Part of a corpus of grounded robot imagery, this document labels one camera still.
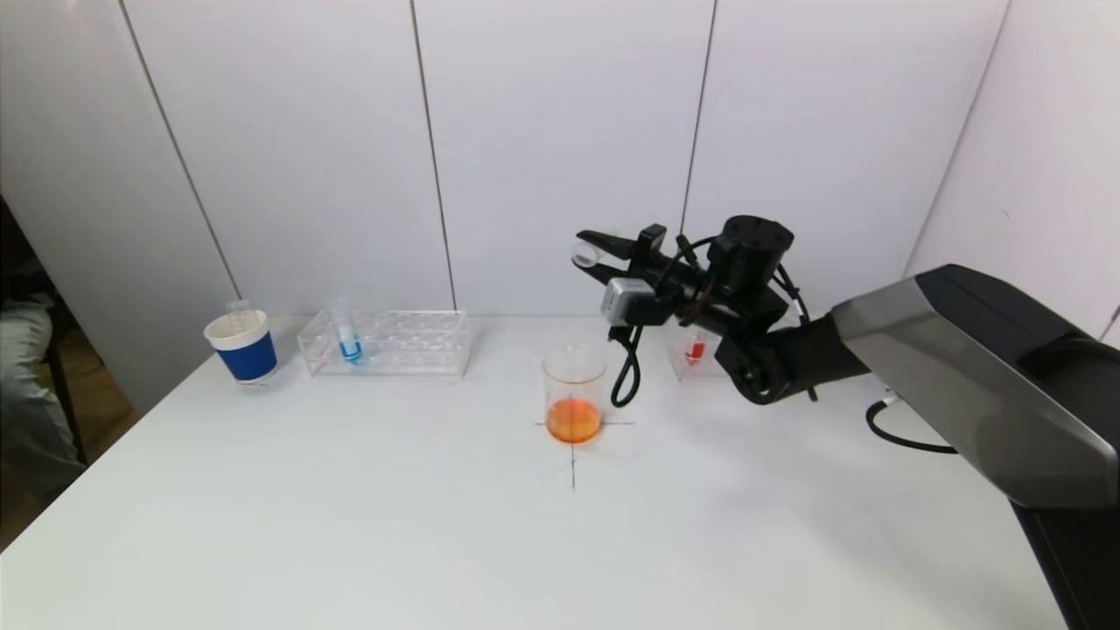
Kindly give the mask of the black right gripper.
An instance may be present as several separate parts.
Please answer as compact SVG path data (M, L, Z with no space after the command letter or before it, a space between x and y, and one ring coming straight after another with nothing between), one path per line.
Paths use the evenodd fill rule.
M699 258L700 248L711 243L709 238L692 241L679 234L674 254L662 251L668 228L660 224L644 228L636 240L595 230L581 230L576 238L585 249L595 251L596 258L573 254L573 265L596 282L626 277L628 298L696 298L711 286L711 269ZM629 260L627 271L601 263L600 256Z

